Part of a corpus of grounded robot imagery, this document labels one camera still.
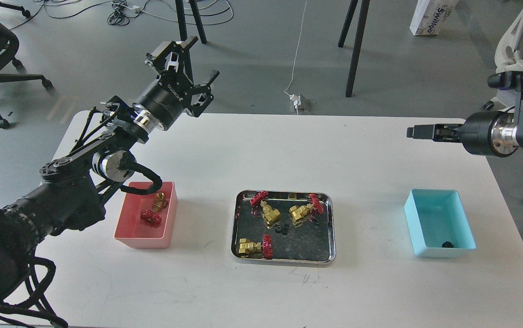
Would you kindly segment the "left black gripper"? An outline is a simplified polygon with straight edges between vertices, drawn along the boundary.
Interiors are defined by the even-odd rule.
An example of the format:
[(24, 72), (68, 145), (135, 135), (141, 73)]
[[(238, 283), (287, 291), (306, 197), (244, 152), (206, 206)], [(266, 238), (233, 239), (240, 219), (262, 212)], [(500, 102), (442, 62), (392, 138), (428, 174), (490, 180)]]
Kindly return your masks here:
[(157, 129), (167, 131), (183, 112), (198, 118), (214, 99), (212, 83), (219, 76), (219, 71), (212, 70), (203, 83), (192, 84), (190, 49), (197, 41), (197, 36), (183, 41), (164, 41), (152, 52), (146, 53), (145, 64), (157, 73), (174, 71), (186, 74), (179, 77), (162, 75), (134, 101), (134, 110), (137, 113), (147, 111), (156, 121)]

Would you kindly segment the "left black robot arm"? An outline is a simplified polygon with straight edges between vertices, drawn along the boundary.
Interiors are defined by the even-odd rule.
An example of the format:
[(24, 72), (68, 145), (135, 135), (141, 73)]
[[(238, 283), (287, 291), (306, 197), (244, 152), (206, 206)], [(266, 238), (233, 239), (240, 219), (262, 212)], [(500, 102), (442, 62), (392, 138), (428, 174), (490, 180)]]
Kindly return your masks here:
[(152, 195), (161, 177), (136, 162), (131, 148), (146, 143), (154, 129), (168, 130), (182, 113), (199, 117), (213, 100), (211, 84), (218, 77), (194, 84), (190, 78), (190, 48), (197, 36), (164, 41), (146, 54), (146, 65), (157, 78), (132, 106), (115, 96), (101, 111), (95, 131), (82, 131), (64, 157), (40, 169), (42, 183), (15, 203), (0, 208), (0, 321), (26, 327), (12, 315), (43, 319), (55, 328), (67, 328), (44, 293), (56, 266), (36, 256), (47, 236), (66, 229), (82, 231), (105, 218), (105, 204), (117, 191)]

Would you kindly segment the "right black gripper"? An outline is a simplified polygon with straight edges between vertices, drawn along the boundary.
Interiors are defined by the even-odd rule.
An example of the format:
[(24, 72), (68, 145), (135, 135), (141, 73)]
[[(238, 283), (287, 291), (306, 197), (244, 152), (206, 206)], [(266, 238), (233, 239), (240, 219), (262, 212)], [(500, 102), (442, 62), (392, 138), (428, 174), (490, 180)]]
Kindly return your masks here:
[(503, 111), (478, 112), (464, 124), (426, 124), (407, 128), (406, 137), (438, 143), (462, 143), (473, 155), (508, 157), (518, 149), (517, 125), (513, 114)]

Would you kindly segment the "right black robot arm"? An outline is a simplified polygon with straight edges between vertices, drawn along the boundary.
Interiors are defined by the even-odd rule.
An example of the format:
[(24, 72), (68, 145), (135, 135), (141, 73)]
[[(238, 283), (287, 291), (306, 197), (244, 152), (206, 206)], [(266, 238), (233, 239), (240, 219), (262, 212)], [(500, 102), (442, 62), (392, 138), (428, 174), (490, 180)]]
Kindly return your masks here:
[(439, 143), (461, 143), (470, 154), (500, 158), (523, 148), (523, 72), (495, 73), (487, 79), (487, 84), (500, 91), (515, 91), (512, 113), (483, 111), (469, 116), (463, 124), (414, 125), (407, 129), (406, 136)]

